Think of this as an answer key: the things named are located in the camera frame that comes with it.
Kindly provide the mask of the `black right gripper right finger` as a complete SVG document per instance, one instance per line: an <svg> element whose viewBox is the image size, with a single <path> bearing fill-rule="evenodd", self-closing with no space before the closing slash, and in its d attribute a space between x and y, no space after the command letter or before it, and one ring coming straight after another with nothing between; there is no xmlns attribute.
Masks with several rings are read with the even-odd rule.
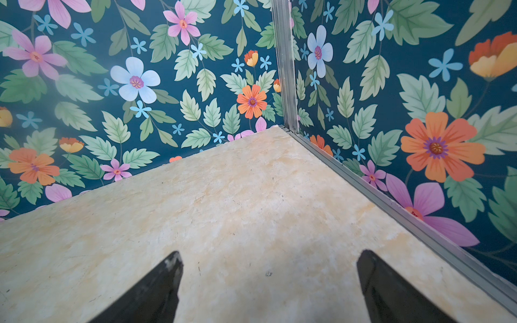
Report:
<svg viewBox="0 0 517 323"><path fill-rule="evenodd" d="M373 251L362 251L357 269L371 322L455 321Z"/></svg>

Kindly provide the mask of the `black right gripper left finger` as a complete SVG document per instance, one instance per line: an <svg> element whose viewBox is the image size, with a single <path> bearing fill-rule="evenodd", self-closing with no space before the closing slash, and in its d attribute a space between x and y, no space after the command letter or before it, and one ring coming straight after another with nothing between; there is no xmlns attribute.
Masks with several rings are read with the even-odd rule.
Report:
<svg viewBox="0 0 517 323"><path fill-rule="evenodd" d="M173 322L183 260L173 251L92 322Z"/></svg>

